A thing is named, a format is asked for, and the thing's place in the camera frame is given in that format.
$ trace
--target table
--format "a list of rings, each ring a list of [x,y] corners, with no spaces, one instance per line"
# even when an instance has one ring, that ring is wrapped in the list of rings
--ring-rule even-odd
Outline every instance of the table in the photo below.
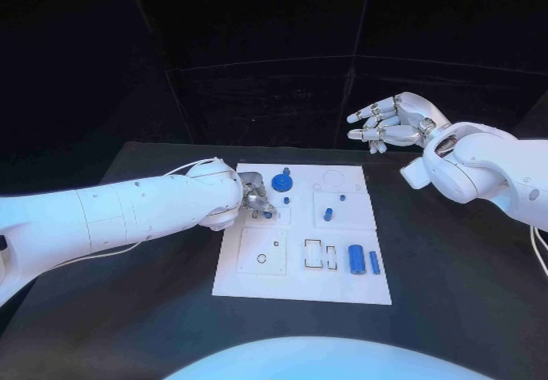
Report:
[[[410,153],[131,142],[102,183],[213,156],[363,166],[392,306],[210,296],[222,233],[196,227],[38,277],[0,339],[2,378],[160,378],[278,336],[370,340],[494,378],[548,378],[548,280],[522,223],[483,200],[412,190]]]

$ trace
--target small blue cylinder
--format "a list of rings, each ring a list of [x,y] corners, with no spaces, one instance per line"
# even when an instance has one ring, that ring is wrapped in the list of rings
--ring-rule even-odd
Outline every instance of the small blue cylinder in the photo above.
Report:
[[[373,267],[373,273],[376,275],[380,274],[380,268],[379,268],[379,262],[376,261],[376,253],[374,251],[369,252],[369,258],[370,258],[370,267]]]
[[[347,256],[350,257],[350,273],[353,275],[364,274],[363,248],[360,245],[347,247]]]
[[[322,220],[328,222],[331,220],[331,216],[333,216],[333,209],[327,208],[325,214],[322,215]]]

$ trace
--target blue object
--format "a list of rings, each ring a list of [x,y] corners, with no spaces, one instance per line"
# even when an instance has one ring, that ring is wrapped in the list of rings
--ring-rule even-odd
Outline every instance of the blue object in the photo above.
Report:
[[[376,261],[376,253],[374,251],[369,252],[369,258],[370,258],[370,266],[373,267],[373,273],[376,275],[380,274],[380,269],[379,269],[379,262]]]
[[[364,274],[363,248],[360,245],[347,247],[347,256],[350,257],[350,273],[353,275]]]
[[[331,216],[333,216],[333,209],[327,208],[325,214],[322,215],[322,220],[328,222],[331,220]]]
[[[282,174],[276,174],[271,179],[271,188],[276,192],[285,192],[292,187],[292,179],[288,176],[288,168],[284,168]]]

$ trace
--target white cable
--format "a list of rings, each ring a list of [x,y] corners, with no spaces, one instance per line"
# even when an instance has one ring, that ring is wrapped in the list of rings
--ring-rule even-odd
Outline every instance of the white cable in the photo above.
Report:
[[[191,165],[200,165],[206,162],[211,162],[214,161],[216,158],[207,158],[206,160],[198,160],[198,161],[194,161],[194,162],[190,162],[188,164],[183,165],[183,166],[178,166],[175,169],[173,169],[171,171],[168,171],[164,175],[164,176],[168,176],[170,174],[175,173],[180,169],[184,169],[187,168],[188,166]],[[121,250],[121,251],[116,251],[116,252],[112,252],[112,253],[102,253],[100,255],[95,255],[95,256],[86,256],[86,257],[80,257],[77,259],[73,259],[70,261],[66,261],[63,263],[60,263],[59,265],[56,265],[51,269],[56,269],[56,268],[60,268],[63,267],[64,265],[69,265],[72,263],[74,263],[76,261],[82,261],[82,260],[89,260],[89,259],[98,259],[99,257],[108,257],[108,256],[113,256],[113,255],[118,255],[119,253],[126,253],[132,248],[136,247],[136,245],[141,243],[142,241],[139,241],[138,243],[134,243],[126,249]]]
[[[530,245],[533,246],[533,252],[536,253],[536,257],[539,258],[539,264],[542,265],[542,269],[545,270],[545,275],[548,276],[548,268],[545,267],[545,261],[542,260],[542,256],[539,255],[539,250],[536,249],[534,234],[542,245],[545,246],[545,249],[548,250],[548,244],[545,243],[545,240],[542,239],[539,235],[539,229],[530,226]]]

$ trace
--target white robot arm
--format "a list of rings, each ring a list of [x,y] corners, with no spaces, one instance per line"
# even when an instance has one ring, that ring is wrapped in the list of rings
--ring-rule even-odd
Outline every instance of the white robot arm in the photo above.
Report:
[[[517,140],[483,124],[451,124],[413,93],[369,105],[347,122],[364,118],[347,137],[369,141],[372,154],[386,151],[385,142],[423,148],[422,157],[400,169],[412,188],[431,182],[458,203],[488,200],[510,218],[548,231],[548,141]]]
[[[196,224],[219,231],[240,207],[275,212],[258,173],[235,173],[217,158],[193,164],[184,176],[183,166],[161,177],[0,198],[0,305],[44,271],[103,249]]]

